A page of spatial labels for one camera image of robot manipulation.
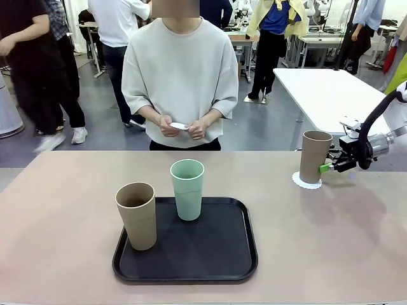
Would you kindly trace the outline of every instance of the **black tray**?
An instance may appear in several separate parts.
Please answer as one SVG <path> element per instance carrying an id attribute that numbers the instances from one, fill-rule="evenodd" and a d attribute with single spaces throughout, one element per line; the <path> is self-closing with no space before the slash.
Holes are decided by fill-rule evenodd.
<path id="1" fill-rule="evenodd" d="M 157 242 L 147 251 L 132 248 L 126 230 L 113 257 L 116 275 L 129 282 L 243 281 L 258 257 L 249 212 L 239 200 L 202 198 L 197 220 L 177 215 L 175 198 L 156 198 Z"/>

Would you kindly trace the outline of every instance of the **cup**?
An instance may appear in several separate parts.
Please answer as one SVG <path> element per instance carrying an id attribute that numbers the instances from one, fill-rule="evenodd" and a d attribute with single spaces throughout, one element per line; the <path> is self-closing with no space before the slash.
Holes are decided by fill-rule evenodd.
<path id="1" fill-rule="evenodd" d="M 318 183 L 321 173 L 319 167 L 325 164 L 332 135 L 326 132 L 309 131 L 303 135 L 300 179 L 309 184 Z"/>
<path id="2" fill-rule="evenodd" d="M 116 193 L 116 204 L 132 247 L 150 249 L 157 241 L 154 188 L 144 182 L 127 184 Z"/>
<path id="3" fill-rule="evenodd" d="M 195 220 L 201 214 L 204 165 L 196 160 L 175 162 L 170 169 L 179 218 Z"/>

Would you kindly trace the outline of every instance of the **mint green tumbler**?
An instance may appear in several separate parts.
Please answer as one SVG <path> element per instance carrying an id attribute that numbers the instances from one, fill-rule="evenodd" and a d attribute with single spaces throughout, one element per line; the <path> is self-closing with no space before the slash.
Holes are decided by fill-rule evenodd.
<path id="1" fill-rule="evenodd" d="M 204 165 L 196 160 L 175 162 L 170 169 L 179 218 L 195 220 L 201 214 Z"/>

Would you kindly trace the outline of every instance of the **tray rim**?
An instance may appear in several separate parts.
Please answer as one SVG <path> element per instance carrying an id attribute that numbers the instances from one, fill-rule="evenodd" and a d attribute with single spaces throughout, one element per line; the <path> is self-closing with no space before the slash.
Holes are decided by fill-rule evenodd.
<path id="1" fill-rule="evenodd" d="M 114 251 L 113 259 L 112 259 L 112 267 L 115 275 L 125 283 L 134 283 L 134 284 L 143 284 L 143 283 L 192 283 L 194 285 L 196 284 L 205 284 L 205 283 L 238 283 L 238 282 L 243 282 L 250 278 L 254 272 L 257 270 L 258 266 L 258 253 L 257 253 L 257 247 L 256 247 L 256 242 L 254 240 L 254 233 L 253 233 L 253 228 L 251 224 L 251 218 L 250 218 L 250 213 L 247 207 L 238 199 L 231 198 L 231 197 L 202 197 L 202 201 L 204 200 L 222 200 L 224 203 L 234 201 L 235 205 L 238 206 L 242 212 L 243 212 L 243 219 L 244 219 L 244 225 L 246 227 L 246 237 L 247 237 L 247 242 L 249 244 L 249 252 L 250 256 L 252 259 L 252 264 L 249 268 L 249 270 L 240 276 L 222 276 L 222 278 L 217 277 L 212 277 L 212 278 L 189 278 L 189 279 L 177 279 L 177 278 L 147 278 L 144 280 L 132 280 L 126 277 L 121 271 L 120 271 L 120 261 L 121 261 L 121 254 L 120 252 L 123 251 L 124 246 L 127 241 L 127 232 L 126 229 L 123 227 L 121 233 L 120 233 L 120 238 L 118 240 L 118 244 L 116 246 L 116 250 Z M 156 204 L 170 204 L 168 201 L 169 200 L 175 200 L 174 197 L 156 197 Z"/>

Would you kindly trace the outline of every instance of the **cup rim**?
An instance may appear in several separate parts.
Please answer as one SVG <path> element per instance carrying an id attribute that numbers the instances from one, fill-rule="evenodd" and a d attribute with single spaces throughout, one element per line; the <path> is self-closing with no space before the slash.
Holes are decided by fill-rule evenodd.
<path id="1" fill-rule="evenodd" d="M 138 207 L 125 207 L 124 205 L 121 205 L 120 203 L 118 203 L 118 201 L 117 201 L 117 194 L 118 194 L 122 189 L 124 189 L 124 188 L 127 187 L 127 186 L 131 186 L 132 184 L 145 184 L 145 185 L 151 187 L 152 190 L 153 190 L 153 195 L 152 195 L 152 197 L 151 197 L 145 204 L 143 204 L 143 205 L 139 205 Z M 153 186 L 152 186 L 151 184 L 149 184 L 149 183 L 147 183 L 147 182 L 131 182 L 131 183 L 128 183 L 128 184 L 122 186 L 121 188 L 119 188 L 119 190 L 116 192 L 116 195 L 114 196 L 114 200 L 116 200 L 116 204 L 117 204 L 119 207 L 121 207 L 121 208 L 126 208 L 126 209 L 129 209 L 129 210 L 133 210 L 133 209 L 136 209 L 136 208 L 144 207 L 145 205 L 147 205 L 148 203 L 150 203 L 151 200 L 153 200 L 154 197 L 155 197 L 155 189 L 153 188 Z"/>
<path id="2" fill-rule="evenodd" d="M 331 138 L 330 138 L 330 139 L 327 139 L 327 140 L 317 140 L 317 139 L 313 139 L 313 138 L 308 137 L 308 136 L 306 135 L 307 132 L 323 133 L 323 134 L 325 134 L 325 135 L 329 135 Z M 328 133 L 328 132 L 322 132 L 322 131 L 320 131 L 320 130 L 307 130 L 306 132 L 304 132 L 303 136 L 306 137 L 308 140 L 313 140 L 313 141 L 317 141 L 317 142 L 327 142 L 327 141 L 332 141 L 332 140 L 333 140 L 333 136 L 332 136 L 330 133 Z"/>
<path id="3" fill-rule="evenodd" d="M 180 162 L 183 162 L 183 161 L 194 161 L 194 162 L 199 163 L 200 166 L 202 166 L 202 173 L 200 173 L 199 175 L 197 175 L 196 177 L 193 177 L 193 178 L 179 178 L 179 177 L 175 176 L 175 175 L 172 173 L 172 168 L 173 168 L 177 163 L 180 163 Z M 201 162 L 199 162 L 198 160 L 195 160 L 195 159 L 182 159 L 182 160 L 179 160 L 179 161 L 175 162 L 173 165 L 171 165 L 171 168 L 170 168 L 170 174 L 171 174 L 171 176 L 173 176 L 175 179 L 183 180 L 183 181 L 195 180 L 195 179 L 201 177 L 204 173 L 205 173 L 205 167 L 204 167 L 204 165 L 203 165 Z"/>

